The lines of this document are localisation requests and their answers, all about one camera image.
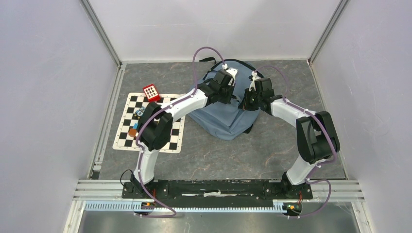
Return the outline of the blue student backpack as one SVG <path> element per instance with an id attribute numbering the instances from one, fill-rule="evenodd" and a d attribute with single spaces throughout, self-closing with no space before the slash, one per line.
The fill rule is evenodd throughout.
<path id="1" fill-rule="evenodd" d="M 245 89 L 249 88 L 252 71 L 255 68 L 246 61 L 227 59 L 229 67 L 238 70 L 232 98 L 229 104 L 216 102 L 187 114 L 212 136 L 222 140 L 232 140 L 242 133 L 249 133 L 256 121 L 259 110 L 246 111 L 239 108 Z"/>

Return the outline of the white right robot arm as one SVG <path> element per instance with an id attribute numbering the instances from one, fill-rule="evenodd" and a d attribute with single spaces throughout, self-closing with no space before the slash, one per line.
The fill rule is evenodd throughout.
<path id="1" fill-rule="evenodd" d="M 315 167 L 336 159 L 340 143 L 336 130 L 327 111 L 314 112 L 304 109 L 285 98 L 275 95 L 269 78 L 250 76 L 250 86 L 239 108 L 243 110 L 262 110 L 280 118 L 296 129 L 298 158 L 285 173 L 281 193 L 293 198 L 300 192 L 300 184 L 308 182 Z"/>

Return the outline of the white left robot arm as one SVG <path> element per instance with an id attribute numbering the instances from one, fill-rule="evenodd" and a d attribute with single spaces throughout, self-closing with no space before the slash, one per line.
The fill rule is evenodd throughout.
<path id="1" fill-rule="evenodd" d="M 210 81 L 196 85 L 189 93 L 160 105 L 150 103 L 142 116 L 138 127 L 136 145 L 140 148 L 137 167 L 134 171 L 136 180 L 134 191 L 141 198 L 151 195 L 154 179 L 154 167 L 160 149 L 171 138 L 174 122 L 185 115 L 216 102 L 230 102 L 238 70 L 221 69 Z"/>

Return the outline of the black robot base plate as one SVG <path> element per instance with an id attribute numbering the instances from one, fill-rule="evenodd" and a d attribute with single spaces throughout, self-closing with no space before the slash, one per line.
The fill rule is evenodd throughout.
<path id="1" fill-rule="evenodd" d="M 311 186 L 278 180 L 137 180 L 123 184 L 122 198 L 157 200 L 172 208 L 271 207 L 273 200 L 311 200 Z"/>

